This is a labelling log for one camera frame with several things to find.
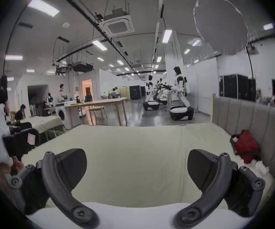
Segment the paper tag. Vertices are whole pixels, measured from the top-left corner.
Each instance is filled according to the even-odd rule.
[[[29,143],[29,145],[35,145],[35,140],[36,140],[36,136],[28,133],[27,142]]]

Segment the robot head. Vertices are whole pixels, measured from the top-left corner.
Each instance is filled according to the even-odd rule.
[[[180,67],[179,67],[179,66],[174,67],[174,71],[175,71],[176,75],[181,74],[181,69],[180,69]]]

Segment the upholstered headboard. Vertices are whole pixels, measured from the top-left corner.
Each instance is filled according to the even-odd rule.
[[[213,96],[212,122],[230,135],[249,130],[260,145],[261,159],[275,177],[275,108]]]

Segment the gray floor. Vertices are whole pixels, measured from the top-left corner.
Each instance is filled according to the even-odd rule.
[[[169,110],[165,111],[164,106],[160,106],[157,111],[145,111],[143,107],[139,107],[141,100],[129,100],[125,102],[125,111],[127,114],[128,126],[160,126],[160,125],[178,125],[178,124],[193,124],[193,123],[208,123],[210,116],[203,113],[195,113],[193,120],[173,121],[170,117]],[[123,113],[122,105],[119,104],[119,114],[123,126],[126,126],[126,121]],[[96,111],[97,122],[95,124],[95,116],[92,114],[94,125],[111,125],[119,126],[115,105],[106,105],[108,117],[104,114],[104,119],[101,117],[101,112]],[[85,124],[92,124],[89,111],[84,117]]]

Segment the washing machine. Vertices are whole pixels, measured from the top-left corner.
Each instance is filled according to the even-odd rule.
[[[64,104],[56,106],[56,115],[61,118],[65,129],[71,129],[70,111],[73,127],[80,125],[81,122],[79,118],[78,108],[69,108]]]

